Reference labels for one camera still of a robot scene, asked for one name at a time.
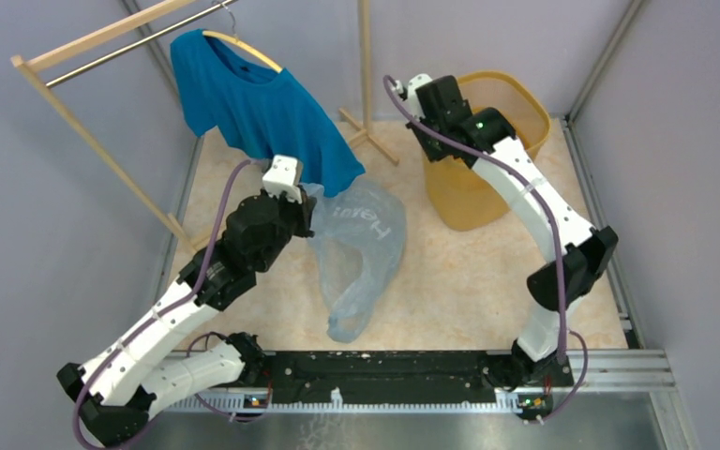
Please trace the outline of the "light blue plastic trash bag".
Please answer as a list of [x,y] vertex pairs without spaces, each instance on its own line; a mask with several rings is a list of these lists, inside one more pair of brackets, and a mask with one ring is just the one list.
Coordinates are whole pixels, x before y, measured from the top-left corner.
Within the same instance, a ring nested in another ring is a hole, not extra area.
[[405,208],[365,178],[333,198],[316,184],[307,184],[306,193],[317,201],[309,243],[328,309],[327,336],[348,344],[364,332],[398,272],[407,237]]

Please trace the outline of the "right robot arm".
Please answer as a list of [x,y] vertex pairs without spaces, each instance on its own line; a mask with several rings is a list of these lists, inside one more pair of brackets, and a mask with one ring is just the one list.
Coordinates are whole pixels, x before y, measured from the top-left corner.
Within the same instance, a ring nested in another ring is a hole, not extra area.
[[548,113],[512,76],[418,74],[401,96],[441,220],[465,232],[513,213],[544,257],[526,281],[535,302],[530,317],[488,376],[500,387],[536,386],[558,366],[569,316],[605,272],[618,235],[593,226],[536,167],[550,132]]

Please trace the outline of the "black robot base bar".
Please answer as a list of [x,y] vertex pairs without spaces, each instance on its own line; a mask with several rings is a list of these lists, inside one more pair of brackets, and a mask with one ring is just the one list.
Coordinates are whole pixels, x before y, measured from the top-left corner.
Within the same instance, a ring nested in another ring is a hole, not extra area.
[[271,393],[276,406],[330,401],[338,390],[349,405],[487,403],[499,389],[573,384],[568,364],[553,357],[528,363],[498,351],[349,351],[267,354],[252,378],[229,389]]

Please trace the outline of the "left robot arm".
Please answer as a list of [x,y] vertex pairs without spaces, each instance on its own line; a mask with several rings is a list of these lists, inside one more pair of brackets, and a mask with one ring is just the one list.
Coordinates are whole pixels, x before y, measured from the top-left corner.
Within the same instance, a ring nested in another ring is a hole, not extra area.
[[246,332],[221,335],[204,352],[176,362],[168,354],[257,284],[294,237],[313,236],[316,199],[262,190],[226,217],[221,237],[193,260],[149,311],[102,354],[57,373],[74,402],[73,430],[87,449],[120,449],[174,403],[222,384],[255,387],[267,378],[265,354]]

